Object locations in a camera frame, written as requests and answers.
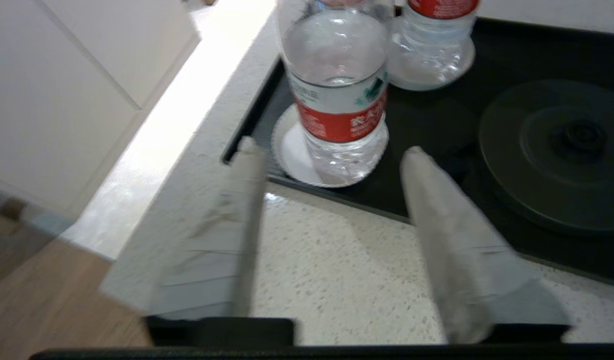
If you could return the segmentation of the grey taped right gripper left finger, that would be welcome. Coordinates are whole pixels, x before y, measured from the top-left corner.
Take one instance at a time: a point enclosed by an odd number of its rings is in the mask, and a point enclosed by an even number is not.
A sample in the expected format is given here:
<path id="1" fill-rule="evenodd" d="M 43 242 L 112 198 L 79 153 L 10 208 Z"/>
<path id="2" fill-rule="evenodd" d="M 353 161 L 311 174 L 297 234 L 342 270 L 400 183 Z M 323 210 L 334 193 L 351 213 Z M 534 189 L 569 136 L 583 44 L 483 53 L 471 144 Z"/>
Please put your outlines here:
<path id="1" fill-rule="evenodd" d="M 149 316 L 201 320 L 249 315 L 267 159 L 267 152 L 252 137 L 241 139 L 211 207 L 163 267 Z"/>

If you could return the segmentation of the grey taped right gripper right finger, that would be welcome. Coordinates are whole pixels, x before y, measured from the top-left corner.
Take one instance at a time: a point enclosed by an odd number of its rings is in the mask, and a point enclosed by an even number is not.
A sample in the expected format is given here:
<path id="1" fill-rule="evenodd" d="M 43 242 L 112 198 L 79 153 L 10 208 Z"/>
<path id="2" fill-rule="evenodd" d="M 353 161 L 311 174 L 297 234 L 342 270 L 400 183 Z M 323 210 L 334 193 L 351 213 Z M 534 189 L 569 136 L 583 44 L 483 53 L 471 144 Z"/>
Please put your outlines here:
<path id="1" fill-rule="evenodd" d="M 451 176 L 413 146 L 400 178 L 448 342 L 561 343 L 565 307 Z"/>

